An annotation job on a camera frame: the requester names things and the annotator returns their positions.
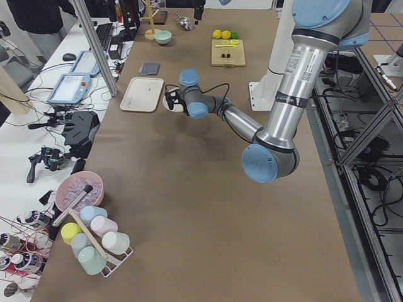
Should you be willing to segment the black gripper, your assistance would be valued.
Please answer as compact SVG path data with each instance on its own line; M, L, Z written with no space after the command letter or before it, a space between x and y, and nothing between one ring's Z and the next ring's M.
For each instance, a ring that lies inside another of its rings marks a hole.
M179 101L178 89L171 89L169 91L166 91L164 96L166 97L169 109L173 109L173 99Z
M193 5L194 5L194 19L196 21L201 21L204 12L205 0L194 0Z

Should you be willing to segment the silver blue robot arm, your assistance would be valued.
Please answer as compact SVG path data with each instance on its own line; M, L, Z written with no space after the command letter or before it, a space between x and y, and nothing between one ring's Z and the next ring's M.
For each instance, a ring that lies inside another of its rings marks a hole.
M255 182L269 183L295 171L299 153L293 138L327 55L360 47L368 41L371 1L294 1L283 10L290 18L293 49L276 92L270 116L261 126L236 108L226 96L211 96L198 85L198 73L185 69L179 87L165 93L169 109L179 104L200 120L215 113L250 144L242 153L242 168Z

